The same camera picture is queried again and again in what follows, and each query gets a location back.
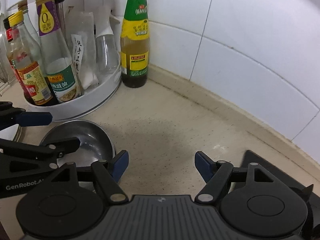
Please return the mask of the large steel bowl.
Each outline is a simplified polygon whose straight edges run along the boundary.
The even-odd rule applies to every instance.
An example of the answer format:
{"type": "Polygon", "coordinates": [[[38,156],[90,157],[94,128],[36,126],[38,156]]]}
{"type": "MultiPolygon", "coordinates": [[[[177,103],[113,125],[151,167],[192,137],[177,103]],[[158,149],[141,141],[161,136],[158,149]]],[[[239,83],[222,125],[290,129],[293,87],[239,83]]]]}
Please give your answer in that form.
{"type": "Polygon", "coordinates": [[[87,167],[101,159],[111,160],[116,155],[116,148],[105,130],[88,120],[68,121],[54,127],[41,144],[73,137],[80,140],[80,147],[76,152],[57,159],[58,166],[74,162],[77,167],[87,167]]]}

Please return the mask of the plain white plate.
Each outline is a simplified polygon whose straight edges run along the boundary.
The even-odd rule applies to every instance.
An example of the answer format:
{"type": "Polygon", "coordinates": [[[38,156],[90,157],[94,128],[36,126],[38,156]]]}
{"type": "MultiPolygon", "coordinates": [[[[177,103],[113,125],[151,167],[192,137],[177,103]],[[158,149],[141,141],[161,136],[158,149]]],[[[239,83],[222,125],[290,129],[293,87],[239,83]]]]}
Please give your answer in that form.
{"type": "Polygon", "coordinates": [[[18,142],[22,134],[22,127],[18,124],[10,126],[0,131],[0,138],[10,141],[18,142]]]}

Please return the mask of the green yellow label oil bottle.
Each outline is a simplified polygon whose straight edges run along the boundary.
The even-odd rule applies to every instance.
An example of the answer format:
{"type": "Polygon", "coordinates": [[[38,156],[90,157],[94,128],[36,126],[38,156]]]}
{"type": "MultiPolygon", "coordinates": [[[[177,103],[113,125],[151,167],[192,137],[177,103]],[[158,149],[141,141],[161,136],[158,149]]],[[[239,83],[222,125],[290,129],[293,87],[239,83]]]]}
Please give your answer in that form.
{"type": "Polygon", "coordinates": [[[121,74],[124,85],[145,85],[149,65],[149,18],[147,0],[127,0],[120,34],[121,74]]]}

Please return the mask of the clear plastic bag with paper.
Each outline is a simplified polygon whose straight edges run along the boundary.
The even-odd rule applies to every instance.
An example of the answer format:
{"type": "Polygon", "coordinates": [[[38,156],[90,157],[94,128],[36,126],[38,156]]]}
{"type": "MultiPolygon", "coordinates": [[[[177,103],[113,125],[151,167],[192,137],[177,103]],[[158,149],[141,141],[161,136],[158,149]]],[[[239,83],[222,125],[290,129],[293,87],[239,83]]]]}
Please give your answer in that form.
{"type": "Polygon", "coordinates": [[[98,67],[93,13],[69,7],[65,18],[66,39],[72,62],[84,90],[97,87],[98,67]]]}

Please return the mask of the white two-tier spice rack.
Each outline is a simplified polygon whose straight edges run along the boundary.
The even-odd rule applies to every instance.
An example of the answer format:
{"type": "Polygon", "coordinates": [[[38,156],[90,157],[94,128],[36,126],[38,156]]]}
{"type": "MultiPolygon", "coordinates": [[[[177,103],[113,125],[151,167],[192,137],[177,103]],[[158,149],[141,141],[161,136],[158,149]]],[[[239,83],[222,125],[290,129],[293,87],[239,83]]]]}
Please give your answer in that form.
{"type": "Polygon", "coordinates": [[[52,106],[29,103],[27,110],[49,112],[53,121],[61,122],[99,108],[118,89],[121,76],[117,50],[111,67],[99,68],[97,59],[97,42],[104,44],[109,37],[102,29],[110,26],[110,6],[89,12],[70,7],[62,26],[55,0],[6,0],[7,10],[23,1],[35,3],[44,72],[58,100],[52,106]]]}

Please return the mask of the clear glass cruet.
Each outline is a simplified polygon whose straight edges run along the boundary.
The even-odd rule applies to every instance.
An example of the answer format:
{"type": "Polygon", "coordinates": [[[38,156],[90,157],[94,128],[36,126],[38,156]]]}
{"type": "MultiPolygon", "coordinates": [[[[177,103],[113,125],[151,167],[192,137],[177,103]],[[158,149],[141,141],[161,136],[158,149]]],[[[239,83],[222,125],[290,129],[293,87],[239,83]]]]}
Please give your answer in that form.
{"type": "Polygon", "coordinates": [[[112,26],[119,24],[120,20],[112,15],[110,3],[98,7],[93,15],[98,69],[101,74],[111,73],[120,61],[112,26]]]}

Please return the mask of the purple label fish sauce bottle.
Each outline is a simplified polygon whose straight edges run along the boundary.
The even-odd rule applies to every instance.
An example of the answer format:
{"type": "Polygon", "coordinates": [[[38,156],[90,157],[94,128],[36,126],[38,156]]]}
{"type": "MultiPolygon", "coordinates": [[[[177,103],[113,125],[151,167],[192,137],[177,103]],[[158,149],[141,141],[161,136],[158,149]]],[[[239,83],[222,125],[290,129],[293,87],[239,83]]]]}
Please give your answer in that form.
{"type": "Polygon", "coordinates": [[[48,81],[60,103],[81,96],[79,79],[61,30],[54,0],[36,0],[39,36],[48,81]]]}

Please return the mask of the yellow label vinegar bottle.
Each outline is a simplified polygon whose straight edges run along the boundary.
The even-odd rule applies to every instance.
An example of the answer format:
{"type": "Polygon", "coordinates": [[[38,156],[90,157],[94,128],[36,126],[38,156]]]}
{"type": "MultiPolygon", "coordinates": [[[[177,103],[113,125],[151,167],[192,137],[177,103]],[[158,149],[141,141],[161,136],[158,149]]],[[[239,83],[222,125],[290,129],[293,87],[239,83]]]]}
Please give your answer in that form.
{"type": "Polygon", "coordinates": [[[9,16],[9,24],[13,38],[11,61],[33,103],[37,106],[56,105],[56,96],[44,71],[40,46],[27,31],[23,12],[9,16]]]}

